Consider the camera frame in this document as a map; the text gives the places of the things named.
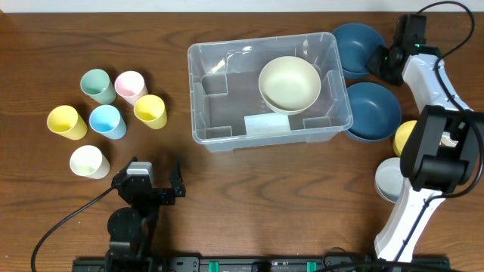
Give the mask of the dark blue bowl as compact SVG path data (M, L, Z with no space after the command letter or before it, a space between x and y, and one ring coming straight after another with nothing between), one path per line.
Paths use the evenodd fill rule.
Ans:
M345 79L363 79L369 76L367 62L379 46L386 47L382 35L363 23L343 24L332 34L337 40Z
M373 82L360 82L347 88L353 115L352 126L345 131L361 142L378 142L396 133L402 122L402 109L396 96Z

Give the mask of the yellow bowl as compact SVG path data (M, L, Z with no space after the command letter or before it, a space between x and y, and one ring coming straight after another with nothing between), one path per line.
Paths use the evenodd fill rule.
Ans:
M405 144L410 134L412 133L416 123L417 123L416 120L404 122L396 130L392 147L397 157L400 157L402 155L402 151L405 147Z

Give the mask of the beige bowl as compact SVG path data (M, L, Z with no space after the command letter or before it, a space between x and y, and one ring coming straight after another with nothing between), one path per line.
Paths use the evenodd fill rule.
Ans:
M259 93L267 107L285 115L299 114L312 106L321 93L321 77L310 62L294 56L269 61L258 79Z

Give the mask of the clear plastic storage container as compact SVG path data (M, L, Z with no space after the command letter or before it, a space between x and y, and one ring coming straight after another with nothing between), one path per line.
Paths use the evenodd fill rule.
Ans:
M329 32L193 44L191 130L212 153L328 141L353 115Z

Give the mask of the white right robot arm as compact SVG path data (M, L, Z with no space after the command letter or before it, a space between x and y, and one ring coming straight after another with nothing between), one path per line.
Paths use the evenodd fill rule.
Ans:
M390 48L379 47L370 73L391 85L407 84L420 116L400 157L404 177L399 199L374 245L379 259L409 263L436 208L469 193L483 166L483 114L457 95L444 68L444 54L426 44L427 19L404 14Z

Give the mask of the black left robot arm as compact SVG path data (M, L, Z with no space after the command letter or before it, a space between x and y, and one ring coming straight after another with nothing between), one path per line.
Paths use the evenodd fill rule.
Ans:
M165 261L150 252L157 227L160 207L173 206L186 194L179 161L169 175L169 188L154 187L150 162L133 157L112 180L111 185L128 204L108 219L109 251L105 256L106 271L161 271Z

